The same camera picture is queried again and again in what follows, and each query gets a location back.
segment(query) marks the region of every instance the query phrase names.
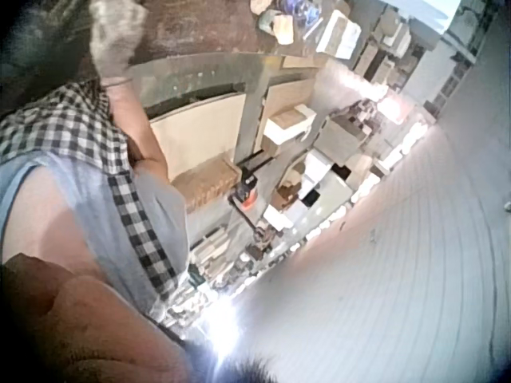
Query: wooden workbench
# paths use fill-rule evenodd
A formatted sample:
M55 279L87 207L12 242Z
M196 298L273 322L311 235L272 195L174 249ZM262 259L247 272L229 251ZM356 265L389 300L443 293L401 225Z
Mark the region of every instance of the wooden workbench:
M325 20L334 9L334 2L323 0ZM11 29L16 30L14 38L11 34L7 40L11 45L5 44L3 49L0 115L66 82L96 76L89 55L88 3L41 0L18 17L18 28ZM307 57L315 52L316 40L326 25L323 22L306 41L297 36L294 44L283 46L259 30L258 17L250 11L249 0L145 0L142 3L149 15L133 64L162 57L219 52Z

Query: work glove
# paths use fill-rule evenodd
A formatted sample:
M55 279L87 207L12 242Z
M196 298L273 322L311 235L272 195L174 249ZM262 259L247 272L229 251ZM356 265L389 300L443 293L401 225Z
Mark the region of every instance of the work glove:
M141 42L147 10L133 0L92 0L90 53L101 79L125 77Z

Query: hair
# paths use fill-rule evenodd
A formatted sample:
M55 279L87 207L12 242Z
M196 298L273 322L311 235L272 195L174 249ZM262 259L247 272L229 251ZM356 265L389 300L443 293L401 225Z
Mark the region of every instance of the hair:
M276 383L262 361L220 361L205 345L184 344L191 368L190 383Z

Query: wooden board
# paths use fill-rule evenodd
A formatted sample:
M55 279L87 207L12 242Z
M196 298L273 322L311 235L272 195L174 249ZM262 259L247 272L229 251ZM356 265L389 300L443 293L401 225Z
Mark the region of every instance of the wooden board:
M261 149L264 127L269 117L285 112L299 104L307 105L314 91L315 79L287 82L273 85L268 89L263 115L259 123L259 130L255 137L254 152Z
M286 56L282 68L323 68L327 61L328 56L321 53L309 57Z
M215 97L151 121L171 181L222 153L233 160L245 97L238 93Z

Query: checkered shirt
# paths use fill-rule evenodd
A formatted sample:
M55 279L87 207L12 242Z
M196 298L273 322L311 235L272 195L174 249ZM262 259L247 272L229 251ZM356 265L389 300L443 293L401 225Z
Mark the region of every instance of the checkered shirt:
M102 170L129 242L160 299L177 275L133 182L126 135L111 121L106 93L95 82L69 84L0 121L0 164L32 151L53 152Z

